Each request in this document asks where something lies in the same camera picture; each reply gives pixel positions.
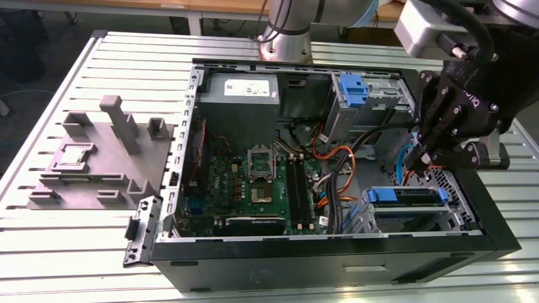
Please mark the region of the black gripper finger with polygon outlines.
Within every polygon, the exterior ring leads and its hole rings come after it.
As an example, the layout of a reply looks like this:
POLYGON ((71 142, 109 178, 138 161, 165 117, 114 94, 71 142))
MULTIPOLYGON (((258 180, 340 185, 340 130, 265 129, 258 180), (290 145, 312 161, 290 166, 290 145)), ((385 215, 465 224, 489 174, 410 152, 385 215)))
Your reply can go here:
POLYGON ((508 170, 512 160, 501 135, 490 134, 478 141, 469 141, 465 146, 436 150, 432 164, 448 169, 508 170))
POLYGON ((414 149, 414 170, 425 171, 432 165, 442 165, 454 151, 457 141, 452 134, 464 116, 457 101, 457 86, 446 72, 422 71, 421 96, 416 114, 420 126, 418 145, 414 149))

